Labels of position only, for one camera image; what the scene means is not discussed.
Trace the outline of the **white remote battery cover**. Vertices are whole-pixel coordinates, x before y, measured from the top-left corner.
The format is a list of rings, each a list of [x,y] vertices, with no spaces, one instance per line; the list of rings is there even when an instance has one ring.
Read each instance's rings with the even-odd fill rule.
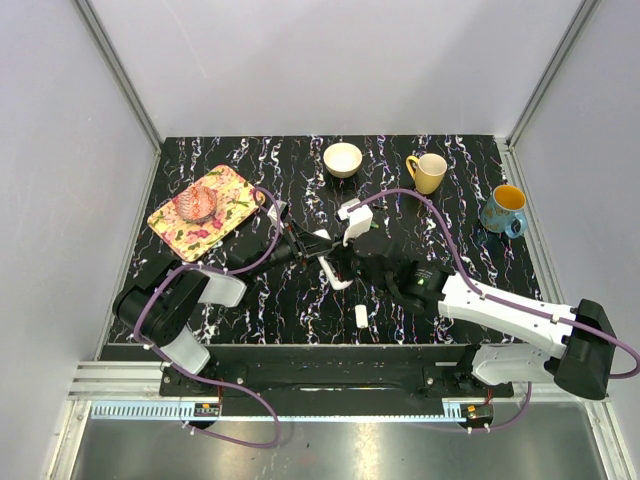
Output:
[[[358,304],[354,307],[356,327],[358,329],[365,329],[368,327],[368,311],[367,307],[363,304]]]

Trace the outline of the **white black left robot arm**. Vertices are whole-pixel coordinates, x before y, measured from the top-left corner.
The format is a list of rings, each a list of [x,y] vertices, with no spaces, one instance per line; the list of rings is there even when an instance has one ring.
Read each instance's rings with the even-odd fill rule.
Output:
[[[281,225],[272,250],[255,234],[233,240],[227,259],[233,272],[230,276],[202,267],[188,269],[177,257],[162,253],[125,284],[113,302],[112,312],[130,328],[138,328],[145,344],[157,347],[184,369],[181,381],[187,389],[205,395],[215,387],[217,373],[210,366],[211,354],[187,326],[195,307],[236,307],[257,276],[282,264],[306,263],[325,256],[339,243],[324,230],[311,233],[288,221]]]

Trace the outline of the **white remote control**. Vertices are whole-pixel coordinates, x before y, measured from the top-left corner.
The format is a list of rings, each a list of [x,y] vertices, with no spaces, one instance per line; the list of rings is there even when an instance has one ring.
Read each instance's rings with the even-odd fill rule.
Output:
[[[324,239],[330,240],[330,235],[327,230],[319,229],[313,232],[314,235],[322,237]],[[346,248],[349,246],[348,242],[344,240],[344,238],[339,239],[338,245],[342,248]],[[334,266],[327,260],[326,255],[320,255],[317,257],[318,262],[321,265],[322,270],[324,271],[331,288],[335,291],[345,290],[353,283],[353,280],[342,280],[341,276],[338,274],[338,271],[334,268]]]

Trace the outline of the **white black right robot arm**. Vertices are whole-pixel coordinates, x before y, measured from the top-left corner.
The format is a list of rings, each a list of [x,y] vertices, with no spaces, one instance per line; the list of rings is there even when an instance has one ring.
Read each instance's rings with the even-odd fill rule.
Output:
[[[597,302],[545,303],[466,281],[451,268],[404,255],[395,242],[372,233],[338,242],[321,265],[340,289],[360,279],[416,315],[437,313],[515,337],[512,345],[476,346],[459,362],[454,380],[465,395],[502,383],[554,382],[583,399],[606,396],[615,335]]]

